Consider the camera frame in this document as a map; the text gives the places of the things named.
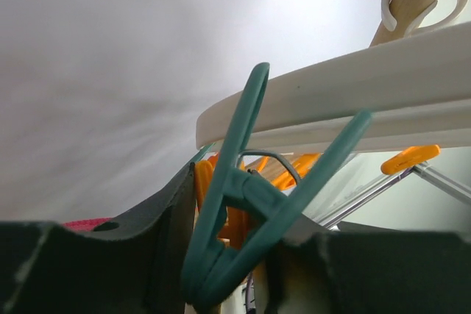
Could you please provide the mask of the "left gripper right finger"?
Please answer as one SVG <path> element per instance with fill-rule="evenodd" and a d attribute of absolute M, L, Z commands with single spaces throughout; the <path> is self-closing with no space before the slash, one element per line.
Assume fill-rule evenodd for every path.
<path fill-rule="evenodd" d="M 263 264 L 265 313 L 468 313 L 470 235 L 301 218 Z"/>

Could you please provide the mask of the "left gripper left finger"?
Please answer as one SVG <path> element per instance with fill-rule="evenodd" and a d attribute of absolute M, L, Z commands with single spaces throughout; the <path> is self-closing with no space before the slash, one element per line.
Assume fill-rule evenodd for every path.
<path fill-rule="evenodd" d="M 194 164 L 130 210 L 75 232 L 1 223 L 3 313 L 183 313 L 180 273 L 194 224 Z"/>

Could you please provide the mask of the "teal plastic clothes peg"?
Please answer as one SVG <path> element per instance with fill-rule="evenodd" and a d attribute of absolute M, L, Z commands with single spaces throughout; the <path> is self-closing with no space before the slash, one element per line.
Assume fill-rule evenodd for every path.
<path fill-rule="evenodd" d="M 239 286 L 339 170 L 372 122 L 370 111 L 358 112 L 286 196 L 270 182 L 238 167 L 261 108 L 268 75 L 268 63 L 257 64 L 249 75 L 191 236 L 181 285 L 185 302 L 197 310 L 215 307 Z M 226 247 L 217 238 L 228 207 L 261 220 L 239 250 Z"/>

